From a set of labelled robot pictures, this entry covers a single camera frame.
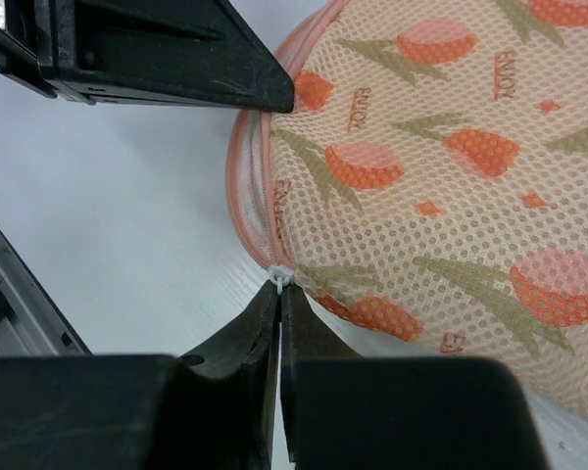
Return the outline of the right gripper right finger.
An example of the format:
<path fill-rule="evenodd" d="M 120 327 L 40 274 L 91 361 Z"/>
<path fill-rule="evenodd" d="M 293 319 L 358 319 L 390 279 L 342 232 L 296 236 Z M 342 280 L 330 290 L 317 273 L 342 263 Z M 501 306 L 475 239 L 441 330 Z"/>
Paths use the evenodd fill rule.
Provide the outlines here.
<path fill-rule="evenodd" d="M 304 292 L 280 297 L 280 397 L 299 469 L 545 469 L 523 391 L 481 357 L 356 353 Z"/>

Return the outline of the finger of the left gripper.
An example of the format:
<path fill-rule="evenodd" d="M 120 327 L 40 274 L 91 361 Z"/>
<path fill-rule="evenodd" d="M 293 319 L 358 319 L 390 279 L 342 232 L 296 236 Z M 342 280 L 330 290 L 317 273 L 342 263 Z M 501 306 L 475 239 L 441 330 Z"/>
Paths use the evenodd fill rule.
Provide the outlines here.
<path fill-rule="evenodd" d="M 0 74 L 86 105 L 294 107 L 292 78 L 228 1 L 0 1 Z"/>

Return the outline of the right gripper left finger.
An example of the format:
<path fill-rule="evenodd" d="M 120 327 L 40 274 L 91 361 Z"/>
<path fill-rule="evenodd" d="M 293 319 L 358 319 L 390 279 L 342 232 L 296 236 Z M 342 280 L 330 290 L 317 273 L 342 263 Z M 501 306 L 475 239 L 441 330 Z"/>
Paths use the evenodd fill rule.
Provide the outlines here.
<path fill-rule="evenodd" d="M 268 469 L 279 293 L 181 356 L 0 358 L 0 469 Z"/>

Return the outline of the peach floral mesh laundry bag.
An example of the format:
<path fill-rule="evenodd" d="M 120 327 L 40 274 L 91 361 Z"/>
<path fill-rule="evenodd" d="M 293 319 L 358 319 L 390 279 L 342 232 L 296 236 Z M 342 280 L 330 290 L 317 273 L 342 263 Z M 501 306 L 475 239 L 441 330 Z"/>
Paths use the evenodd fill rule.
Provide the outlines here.
<path fill-rule="evenodd" d="M 336 316 L 588 419 L 588 1 L 330 1 L 226 165 L 251 256 Z"/>

